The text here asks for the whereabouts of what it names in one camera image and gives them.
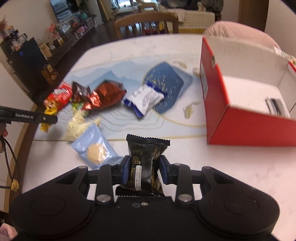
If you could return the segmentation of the flat screen television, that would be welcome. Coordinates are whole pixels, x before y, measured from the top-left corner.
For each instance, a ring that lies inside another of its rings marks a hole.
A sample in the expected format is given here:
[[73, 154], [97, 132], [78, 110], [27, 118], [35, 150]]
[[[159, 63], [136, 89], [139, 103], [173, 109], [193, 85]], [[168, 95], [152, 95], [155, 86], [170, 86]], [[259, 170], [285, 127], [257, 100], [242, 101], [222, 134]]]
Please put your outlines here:
[[66, 0], [50, 0], [50, 4], [58, 22], [62, 22], [72, 15], [72, 11]]

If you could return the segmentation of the red cardboard box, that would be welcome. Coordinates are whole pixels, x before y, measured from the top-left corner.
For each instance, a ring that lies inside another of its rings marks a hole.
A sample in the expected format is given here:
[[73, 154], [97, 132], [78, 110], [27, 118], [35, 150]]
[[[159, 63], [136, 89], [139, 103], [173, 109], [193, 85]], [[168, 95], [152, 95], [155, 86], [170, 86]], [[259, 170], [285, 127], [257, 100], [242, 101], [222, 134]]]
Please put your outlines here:
[[[210, 145], [295, 145], [295, 65], [274, 50], [203, 37], [200, 77]], [[266, 98], [283, 100], [290, 118], [271, 115]]]

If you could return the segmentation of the white paper packet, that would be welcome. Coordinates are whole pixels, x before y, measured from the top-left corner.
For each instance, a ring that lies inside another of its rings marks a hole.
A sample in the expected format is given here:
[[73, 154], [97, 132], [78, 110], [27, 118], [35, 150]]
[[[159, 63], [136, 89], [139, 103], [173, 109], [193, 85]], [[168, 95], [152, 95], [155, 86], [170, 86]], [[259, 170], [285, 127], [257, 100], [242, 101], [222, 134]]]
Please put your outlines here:
[[287, 54], [286, 52], [282, 51], [281, 49], [274, 47], [274, 51], [276, 54], [286, 58], [290, 63], [296, 65], [296, 58], [292, 55]]

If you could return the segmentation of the red crispy snack bag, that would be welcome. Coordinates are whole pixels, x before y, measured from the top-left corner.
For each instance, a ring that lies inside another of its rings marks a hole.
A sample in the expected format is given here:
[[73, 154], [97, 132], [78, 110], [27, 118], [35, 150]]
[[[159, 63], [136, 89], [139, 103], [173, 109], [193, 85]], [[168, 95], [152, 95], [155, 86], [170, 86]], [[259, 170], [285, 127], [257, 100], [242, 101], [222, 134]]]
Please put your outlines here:
[[60, 111], [68, 104], [72, 94], [72, 85], [62, 82], [62, 84], [55, 88], [44, 100], [44, 106], [47, 108], [55, 108], [56, 111]]

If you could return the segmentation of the silver foil snack pack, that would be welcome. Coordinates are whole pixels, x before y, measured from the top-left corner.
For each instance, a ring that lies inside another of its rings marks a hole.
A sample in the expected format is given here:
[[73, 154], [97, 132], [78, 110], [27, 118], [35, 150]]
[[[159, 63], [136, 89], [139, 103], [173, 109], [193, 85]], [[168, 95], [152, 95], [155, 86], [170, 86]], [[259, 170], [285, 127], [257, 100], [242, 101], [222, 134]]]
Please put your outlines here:
[[271, 115], [290, 118], [290, 112], [283, 100], [279, 98], [266, 98], [265, 102]]

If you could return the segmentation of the dark tv cabinet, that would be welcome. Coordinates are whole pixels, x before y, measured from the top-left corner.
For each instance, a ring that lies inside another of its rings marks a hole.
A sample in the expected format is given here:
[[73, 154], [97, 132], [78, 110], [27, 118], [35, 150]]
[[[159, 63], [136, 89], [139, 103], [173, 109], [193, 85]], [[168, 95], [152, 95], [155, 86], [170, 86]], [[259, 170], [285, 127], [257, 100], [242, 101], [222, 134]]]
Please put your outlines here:
[[1, 49], [8, 64], [27, 89], [26, 93], [32, 101], [35, 102], [49, 86], [57, 82], [59, 74], [55, 65], [94, 27], [95, 22], [92, 17], [79, 22], [62, 36], [64, 43], [49, 57], [44, 56], [41, 45], [34, 38], [19, 44], [17, 39], [20, 36], [17, 35], [19, 33], [17, 30], [1, 42]]

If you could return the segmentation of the sofa with cream cover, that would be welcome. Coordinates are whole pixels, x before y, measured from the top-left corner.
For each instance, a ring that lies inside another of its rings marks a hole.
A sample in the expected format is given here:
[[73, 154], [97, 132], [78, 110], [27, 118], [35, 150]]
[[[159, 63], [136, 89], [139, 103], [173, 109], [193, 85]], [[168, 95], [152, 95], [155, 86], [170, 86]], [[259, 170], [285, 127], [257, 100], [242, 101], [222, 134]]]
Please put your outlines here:
[[221, 19], [224, 1], [137, 1], [139, 11], [170, 13], [179, 20], [180, 33], [201, 34]]

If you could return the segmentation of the dark brown snack packet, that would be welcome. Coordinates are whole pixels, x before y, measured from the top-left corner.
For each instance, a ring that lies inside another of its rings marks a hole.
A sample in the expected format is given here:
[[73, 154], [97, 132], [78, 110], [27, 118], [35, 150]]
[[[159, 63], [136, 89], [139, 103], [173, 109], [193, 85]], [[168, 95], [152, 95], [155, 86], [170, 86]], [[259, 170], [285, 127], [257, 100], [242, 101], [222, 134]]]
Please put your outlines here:
[[78, 82], [72, 82], [72, 102], [85, 102], [91, 94], [90, 87], [83, 86]]

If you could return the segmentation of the copper red foil packet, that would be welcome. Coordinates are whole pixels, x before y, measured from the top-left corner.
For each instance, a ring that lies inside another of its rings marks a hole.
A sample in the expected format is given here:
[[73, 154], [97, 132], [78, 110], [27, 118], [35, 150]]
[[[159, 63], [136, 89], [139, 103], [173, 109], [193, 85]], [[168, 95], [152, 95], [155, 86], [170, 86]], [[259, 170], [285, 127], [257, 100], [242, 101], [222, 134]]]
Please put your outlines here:
[[90, 94], [83, 110], [103, 110], [119, 103], [126, 94], [122, 83], [113, 80], [104, 80]]

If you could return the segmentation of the cream yellow snack packet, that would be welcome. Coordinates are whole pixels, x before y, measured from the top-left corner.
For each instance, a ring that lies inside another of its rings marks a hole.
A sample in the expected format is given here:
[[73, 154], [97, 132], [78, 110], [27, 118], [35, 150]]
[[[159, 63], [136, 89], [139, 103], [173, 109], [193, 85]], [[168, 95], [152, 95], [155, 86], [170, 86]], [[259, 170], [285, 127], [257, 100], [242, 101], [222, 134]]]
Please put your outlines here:
[[68, 122], [64, 140], [74, 142], [93, 124], [99, 126], [100, 118], [86, 122], [82, 114], [76, 111], [73, 118]]

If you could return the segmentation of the wooden dining chair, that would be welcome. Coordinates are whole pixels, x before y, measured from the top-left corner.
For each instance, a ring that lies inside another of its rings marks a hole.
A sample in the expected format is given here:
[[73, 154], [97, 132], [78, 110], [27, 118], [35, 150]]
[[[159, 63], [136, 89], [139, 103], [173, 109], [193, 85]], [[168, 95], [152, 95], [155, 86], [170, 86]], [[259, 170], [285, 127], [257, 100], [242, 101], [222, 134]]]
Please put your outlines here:
[[179, 19], [176, 15], [155, 11], [124, 16], [116, 20], [113, 26], [119, 40], [179, 33]]

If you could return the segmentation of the black snack packet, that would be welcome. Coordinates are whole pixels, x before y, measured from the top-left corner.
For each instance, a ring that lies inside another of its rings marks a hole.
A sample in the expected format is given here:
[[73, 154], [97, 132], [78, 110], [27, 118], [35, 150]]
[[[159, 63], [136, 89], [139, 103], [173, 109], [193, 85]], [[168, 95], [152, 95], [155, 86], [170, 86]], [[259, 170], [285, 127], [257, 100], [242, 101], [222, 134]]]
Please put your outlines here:
[[117, 196], [164, 196], [158, 177], [159, 157], [170, 146], [162, 138], [126, 136], [130, 170], [127, 183], [116, 187]]

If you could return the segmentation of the blue white snack packet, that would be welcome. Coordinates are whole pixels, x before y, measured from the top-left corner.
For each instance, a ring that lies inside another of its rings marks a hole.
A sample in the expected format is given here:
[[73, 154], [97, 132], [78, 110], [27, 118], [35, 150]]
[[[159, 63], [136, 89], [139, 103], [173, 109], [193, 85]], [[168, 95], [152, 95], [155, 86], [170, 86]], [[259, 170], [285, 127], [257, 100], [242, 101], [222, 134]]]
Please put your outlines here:
[[138, 118], [143, 118], [146, 113], [165, 99], [167, 93], [155, 84], [147, 82], [139, 89], [123, 99], [123, 103], [131, 108]]

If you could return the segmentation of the light blue cookie packet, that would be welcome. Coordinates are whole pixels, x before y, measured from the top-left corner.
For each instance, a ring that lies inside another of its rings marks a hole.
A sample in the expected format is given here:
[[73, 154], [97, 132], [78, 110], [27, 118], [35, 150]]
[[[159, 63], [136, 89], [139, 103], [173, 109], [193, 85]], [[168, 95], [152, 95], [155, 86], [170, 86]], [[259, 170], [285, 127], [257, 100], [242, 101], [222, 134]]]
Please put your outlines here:
[[94, 170], [103, 165], [116, 165], [123, 160], [119, 156], [96, 124], [92, 124], [71, 147]]

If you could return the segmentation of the pink covered chair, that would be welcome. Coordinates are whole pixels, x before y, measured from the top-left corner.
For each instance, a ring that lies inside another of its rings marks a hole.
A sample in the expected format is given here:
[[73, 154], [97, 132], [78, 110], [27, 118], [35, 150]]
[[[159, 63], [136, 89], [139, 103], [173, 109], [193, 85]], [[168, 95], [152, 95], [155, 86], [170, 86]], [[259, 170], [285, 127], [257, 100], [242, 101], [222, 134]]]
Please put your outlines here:
[[280, 46], [272, 37], [256, 28], [230, 21], [217, 21], [204, 32], [205, 36], [216, 36], [252, 42], [273, 49]]

